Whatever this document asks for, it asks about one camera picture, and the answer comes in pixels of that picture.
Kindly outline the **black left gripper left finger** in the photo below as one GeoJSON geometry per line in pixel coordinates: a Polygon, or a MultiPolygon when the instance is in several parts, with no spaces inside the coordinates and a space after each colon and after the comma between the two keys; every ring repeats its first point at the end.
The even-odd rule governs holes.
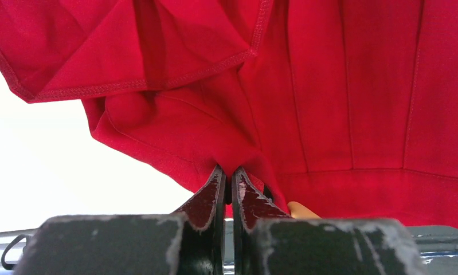
{"type": "Polygon", "coordinates": [[[28,241],[15,274],[223,274],[226,176],[171,214],[63,215],[28,241]]]}

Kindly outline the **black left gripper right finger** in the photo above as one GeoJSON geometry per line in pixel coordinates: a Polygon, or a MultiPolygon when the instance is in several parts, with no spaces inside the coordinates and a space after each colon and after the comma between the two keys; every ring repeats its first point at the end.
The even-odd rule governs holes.
{"type": "Polygon", "coordinates": [[[410,233],[393,219],[295,219],[244,169],[232,175],[236,274],[425,274],[410,233]]]}

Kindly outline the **yellow wooden hanger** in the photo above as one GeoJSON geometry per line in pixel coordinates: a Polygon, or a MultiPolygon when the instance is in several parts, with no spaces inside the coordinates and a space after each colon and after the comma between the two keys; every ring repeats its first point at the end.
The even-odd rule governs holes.
{"type": "Polygon", "coordinates": [[[289,209],[290,215],[295,219],[319,219],[316,213],[305,207],[303,204],[291,201],[288,202],[287,207],[289,209]]]}

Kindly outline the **red garment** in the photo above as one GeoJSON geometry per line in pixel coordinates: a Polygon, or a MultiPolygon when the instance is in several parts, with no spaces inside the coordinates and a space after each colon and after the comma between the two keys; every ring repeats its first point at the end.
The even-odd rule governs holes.
{"type": "Polygon", "coordinates": [[[0,71],[190,191],[458,228],[458,1],[0,1],[0,71]]]}

